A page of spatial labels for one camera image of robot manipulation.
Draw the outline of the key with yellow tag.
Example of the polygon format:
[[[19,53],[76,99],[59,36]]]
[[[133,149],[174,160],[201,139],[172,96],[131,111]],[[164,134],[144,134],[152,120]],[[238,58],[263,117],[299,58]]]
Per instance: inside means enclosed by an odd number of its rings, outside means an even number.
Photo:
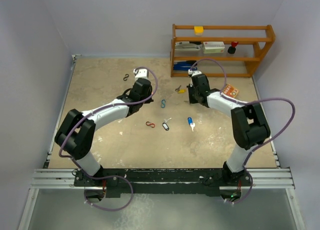
[[[178,94],[182,94],[182,93],[185,93],[187,91],[187,88],[182,88],[182,85],[180,85],[179,87],[177,87],[175,89],[175,91],[178,93]]]

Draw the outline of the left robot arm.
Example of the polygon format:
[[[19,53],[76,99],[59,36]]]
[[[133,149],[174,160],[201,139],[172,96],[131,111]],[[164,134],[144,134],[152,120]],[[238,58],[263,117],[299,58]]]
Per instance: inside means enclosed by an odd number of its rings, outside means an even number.
[[[139,111],[144,103],[153,101],[151,82],[138,78],[132,88],[124,91],[109,104],[91,111],[68,111],[54,141],[86,172],[85,180],[92,186],[101,184],[103,167],[91,153],[94,134],[107,124],[127,118]]]

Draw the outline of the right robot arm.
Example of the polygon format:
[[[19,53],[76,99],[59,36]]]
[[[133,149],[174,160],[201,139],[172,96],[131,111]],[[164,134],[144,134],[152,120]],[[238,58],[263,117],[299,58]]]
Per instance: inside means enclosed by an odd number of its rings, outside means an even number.
[[[223,182],[235,185],[244,175],[245,165],[253,150],[263,145],[271,131],[260,103],[237,101],[210,88],[208,78],[200,71],[189,72],[188,97],[191,104],[218,110],[231,119],[235,147],[223,164]]]

